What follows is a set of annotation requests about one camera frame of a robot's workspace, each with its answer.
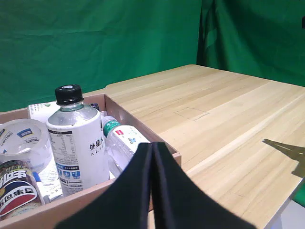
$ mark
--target plastic bottle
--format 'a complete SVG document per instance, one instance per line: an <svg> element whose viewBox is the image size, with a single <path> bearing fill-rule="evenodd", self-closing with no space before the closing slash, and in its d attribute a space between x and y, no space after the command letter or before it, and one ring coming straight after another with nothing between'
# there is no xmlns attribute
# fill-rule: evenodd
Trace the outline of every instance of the plastic bottle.
<svg viewBox="0 0 305 229"><path fill-rule="evenodd" d="M106 150L121 170L124 170L136 152L139 143L149 141L131 125L121 125L114 117L102 118Z"/></svg>
<svg viewBox="0 0 305 229"><path fill-rule="evenodd" d="M55 90L61 108L47 121L64 196L109 179L108 158L97 109L83 103L76 84Z"/></svg>

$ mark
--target green curtain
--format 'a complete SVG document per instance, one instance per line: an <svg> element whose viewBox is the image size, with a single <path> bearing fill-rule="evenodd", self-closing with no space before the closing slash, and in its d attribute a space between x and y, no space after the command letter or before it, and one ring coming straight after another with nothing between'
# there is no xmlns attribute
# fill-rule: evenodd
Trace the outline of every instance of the green curtain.
<svg viewBox="0 0 305 229"><path fill-rule="evenodd" d="M0 111L196 63L201 0L3 0Z"/></svg>
<svg viewBox="0 0 305 229"><path fill-rule="evenodd" d="M305 86L305 1L203 0L198 63Z"/></svg>

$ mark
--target roll of tape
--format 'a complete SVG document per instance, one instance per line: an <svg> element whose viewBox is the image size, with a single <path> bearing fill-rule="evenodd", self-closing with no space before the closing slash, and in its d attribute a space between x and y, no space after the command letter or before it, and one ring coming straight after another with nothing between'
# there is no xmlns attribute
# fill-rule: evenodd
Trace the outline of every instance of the roll of tape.
<svg viewBox="0 0 305 229"><path fill-rule="evenodd" d="M0 162L21 160L33 172L41 172L50 162L52 148L44 123L16 119L0 127Z"/></svg>

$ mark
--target bottle neck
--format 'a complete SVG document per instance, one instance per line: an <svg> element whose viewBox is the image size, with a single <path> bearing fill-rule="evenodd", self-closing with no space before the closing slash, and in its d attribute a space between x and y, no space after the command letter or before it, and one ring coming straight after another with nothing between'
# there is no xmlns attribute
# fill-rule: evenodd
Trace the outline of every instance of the bottle neck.
<svg viewBox="0 0 305 229"><path fill-rule="evenodd" d="M76 111L84 107L84 104L82 101L70 105L61 105L60 110L63 112L67 111Z"/></svg>

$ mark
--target bottle label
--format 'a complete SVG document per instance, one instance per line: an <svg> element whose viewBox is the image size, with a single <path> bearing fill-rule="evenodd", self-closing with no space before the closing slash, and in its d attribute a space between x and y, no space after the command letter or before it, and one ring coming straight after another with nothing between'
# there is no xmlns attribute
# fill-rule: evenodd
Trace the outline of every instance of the bottle label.
<svg viewBox="0 0 305 229"><path fill-rule="evenodd" d="M132 150L133 154L137 151L139 143L149 143L147 138L131 125L118 126L113 130L113 133Z"/></svg>
<svg viewBox="0 0 305 229"><path fill-rule="evenodd" d="M100 113L81 124L48 124L57 172L65 196L109 179Z"/></svg>
<svg viewBox="0 0 305 229"><path fill-rule="evenodd" d="M105 124L103 131L105 137L107 137L108 133L116 126L120 126L121 124L118 121L112 120Z"/></svg>

